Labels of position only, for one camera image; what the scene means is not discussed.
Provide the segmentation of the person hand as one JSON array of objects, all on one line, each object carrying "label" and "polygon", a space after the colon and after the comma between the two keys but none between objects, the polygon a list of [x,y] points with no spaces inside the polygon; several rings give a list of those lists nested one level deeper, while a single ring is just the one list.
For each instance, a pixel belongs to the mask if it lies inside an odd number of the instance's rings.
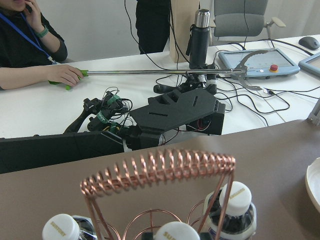
[{"label": "person hand", "polygon": [[84,76],[82,72],[67,64],[48,66],[46,78],[50,82],[63,83],[75,87]]}]

